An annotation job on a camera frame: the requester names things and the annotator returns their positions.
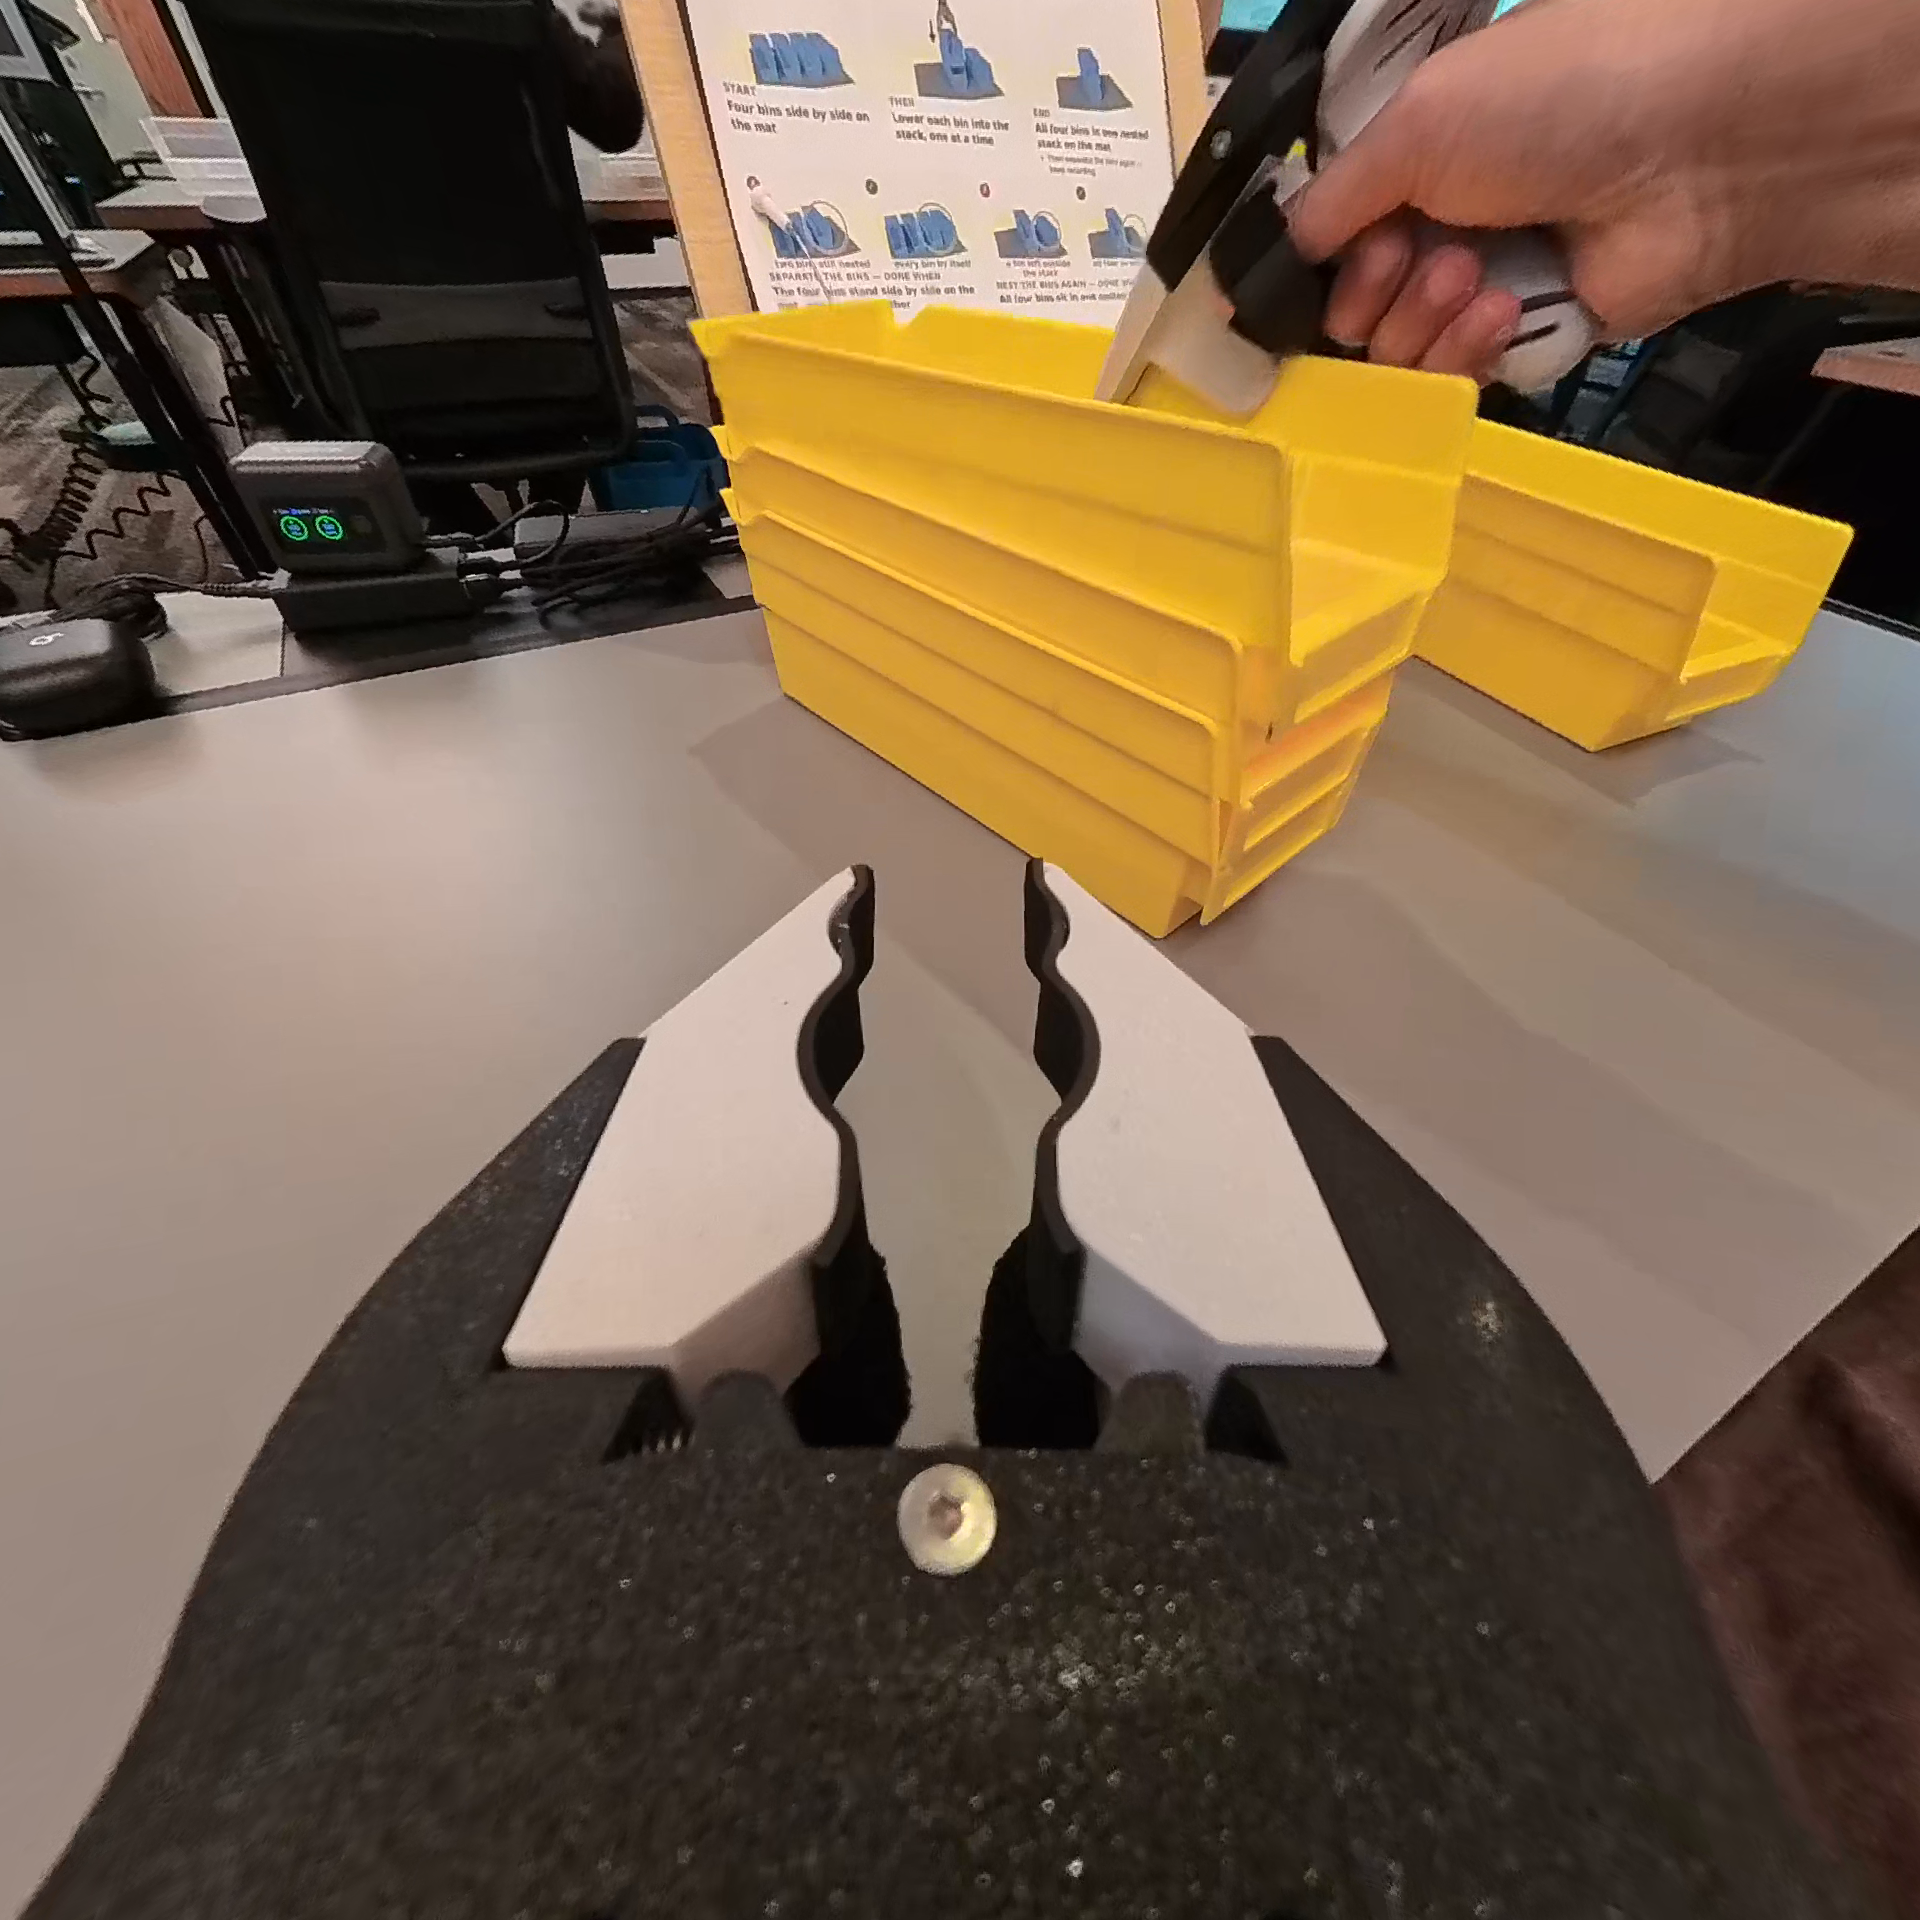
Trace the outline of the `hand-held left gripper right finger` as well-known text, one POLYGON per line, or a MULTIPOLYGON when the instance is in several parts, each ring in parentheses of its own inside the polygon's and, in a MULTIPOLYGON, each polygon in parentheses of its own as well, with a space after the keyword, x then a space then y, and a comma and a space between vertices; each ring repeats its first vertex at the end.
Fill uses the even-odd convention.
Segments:
POLYGON ((1380 1318, 1254 1032, 1064 867, 1023 875, 1032 1051, 1059 1097, 1035 1150, 1025 1291, 1039 1339, 1105 1387, 1359 1370, 1380 1318))

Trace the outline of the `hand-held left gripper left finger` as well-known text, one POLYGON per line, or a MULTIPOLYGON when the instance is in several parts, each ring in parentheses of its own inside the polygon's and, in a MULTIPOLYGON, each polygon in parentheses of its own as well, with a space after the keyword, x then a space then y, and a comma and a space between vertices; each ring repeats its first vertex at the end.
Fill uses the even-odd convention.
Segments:
POLYGON ((502 1339, 517 1371, 729 1373, 856 1356, 878 1252, 840 1096, 862 1063, 877 885, 816 885, 642 1033, 502 1339))

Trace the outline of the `blue plastic basket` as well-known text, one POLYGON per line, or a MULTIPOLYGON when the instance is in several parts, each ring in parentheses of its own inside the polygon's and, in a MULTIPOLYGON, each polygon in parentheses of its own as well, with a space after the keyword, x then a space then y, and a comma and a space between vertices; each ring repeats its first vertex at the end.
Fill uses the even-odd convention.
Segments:
POLYGON ((602 513, 712 516, 723 508, 729 462, 712 427, 663 404, 637 412, 628 453, 589 477, 602 513))

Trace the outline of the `dark rounded object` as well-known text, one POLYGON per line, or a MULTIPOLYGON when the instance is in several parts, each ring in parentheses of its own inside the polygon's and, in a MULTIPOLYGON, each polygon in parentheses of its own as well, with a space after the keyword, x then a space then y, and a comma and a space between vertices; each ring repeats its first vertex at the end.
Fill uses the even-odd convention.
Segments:
POLYGON ((149 639, 133 619, 57 616, 4 624, 4 742, 122 726, 158 709, 160 699, 149 639))

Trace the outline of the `brown background table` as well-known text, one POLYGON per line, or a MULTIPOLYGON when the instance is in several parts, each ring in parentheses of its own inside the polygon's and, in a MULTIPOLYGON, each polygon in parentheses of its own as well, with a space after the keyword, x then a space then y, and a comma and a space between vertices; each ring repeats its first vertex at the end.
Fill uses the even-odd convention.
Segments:
POLYGON ((145 308, 172 278, 168 248, 137 229, 80 229, 61 250, 36 234, 2 234, 2 304, 67 302, 84 279, 105 304, 145 308))

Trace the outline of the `yellow plastic storage bin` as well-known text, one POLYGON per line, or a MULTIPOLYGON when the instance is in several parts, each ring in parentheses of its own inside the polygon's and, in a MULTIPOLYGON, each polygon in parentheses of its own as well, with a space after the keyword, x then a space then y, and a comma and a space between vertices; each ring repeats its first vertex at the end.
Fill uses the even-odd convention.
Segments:
POLYGON ((1425 591, 1339 548, 1153 527, 985 473, 867 477, 826 453, 733 459, 776 639, 810 639, 1085 786, 1191 856, 1284 750, 1380 723, 1425 591))
POLYGON ((780 687, 1068 871, 1143 933, 1211 923, 1340 818, 1386 718, 1374 675, 1254 745, 1137 683, 763 511, 741 529, 780 687))
POLYGON ((1855 529, 1479 418, 1413 653, 1603 754, 1783 673, 1855 529))
POLYGON ((1453 375, 1301 356, 1237 421, 1150 374, 1102 401, 1107 329, 884 300, 699 319, 735 482, 810 467, 1114 599, 995 616, 1261 734, 1392 669, 1439 585, 1476 427, 1453 375))

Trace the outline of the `black power adapter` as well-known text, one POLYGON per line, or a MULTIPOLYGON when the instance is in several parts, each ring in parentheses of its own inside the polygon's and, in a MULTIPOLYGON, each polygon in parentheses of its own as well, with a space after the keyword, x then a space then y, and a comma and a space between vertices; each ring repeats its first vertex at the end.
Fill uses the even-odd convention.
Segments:
POLYGON ((463 554, 429 548, 414 564, 386 571, 284 571, 268 596, 290 632, 310 635, 468 617, 515 585, 498 570, 470 568, 463 554))

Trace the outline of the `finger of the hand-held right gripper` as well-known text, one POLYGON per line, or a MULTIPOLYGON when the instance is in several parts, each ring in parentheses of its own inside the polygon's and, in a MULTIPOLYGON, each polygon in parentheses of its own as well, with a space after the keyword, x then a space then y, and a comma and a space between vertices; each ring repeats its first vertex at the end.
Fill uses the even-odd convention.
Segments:
POLYGON ((1283 357, 1237 332, 1233 302, 1211 265, 1191 265, 1175 285, 1143 265, 1102 360, 1097 401, 1134 401, 1148 372, 1164 372, 1233 420, 1251 420, 1275 394, 1283 357))

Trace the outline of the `person's brown shirt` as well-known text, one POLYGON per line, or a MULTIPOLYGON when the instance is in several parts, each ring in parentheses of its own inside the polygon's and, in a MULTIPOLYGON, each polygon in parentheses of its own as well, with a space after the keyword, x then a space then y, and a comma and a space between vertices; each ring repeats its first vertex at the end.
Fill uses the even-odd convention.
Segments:
POLYGON ((1919 1237, 1659 1484, 1741 1703, 1807 1824, 1919 1914, 1919 1237))

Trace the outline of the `black device green display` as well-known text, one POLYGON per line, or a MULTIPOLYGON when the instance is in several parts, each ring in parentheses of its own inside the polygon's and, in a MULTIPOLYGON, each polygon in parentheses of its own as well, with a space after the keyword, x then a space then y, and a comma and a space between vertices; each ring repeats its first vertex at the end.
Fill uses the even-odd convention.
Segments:
POLYGON ((233 456, 231 477, 290 579, 391 575, 425 562, 425 522, 385 443, 254 442, 233 456))

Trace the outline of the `person's right hand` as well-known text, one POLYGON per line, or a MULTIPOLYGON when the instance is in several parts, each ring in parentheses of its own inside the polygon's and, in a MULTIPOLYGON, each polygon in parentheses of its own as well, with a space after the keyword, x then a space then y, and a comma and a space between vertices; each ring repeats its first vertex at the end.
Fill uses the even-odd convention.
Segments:
POLYGON ((1426 59, 1291 206, 1333 344, 1486 381, 1523 332, 1430 227, 1549 227, 1598 337, 1783 281, 1919 288, 1914 1, 1528 4, 1426 59))

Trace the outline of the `black mesh office chair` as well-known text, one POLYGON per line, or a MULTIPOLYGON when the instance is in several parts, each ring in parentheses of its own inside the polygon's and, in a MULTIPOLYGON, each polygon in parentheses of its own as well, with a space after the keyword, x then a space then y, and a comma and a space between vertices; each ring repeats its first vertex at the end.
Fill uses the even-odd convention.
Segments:
POLYGON ((416 482, 586 475, 639 406, 553 4, 188 4, 328 431, 416 482))

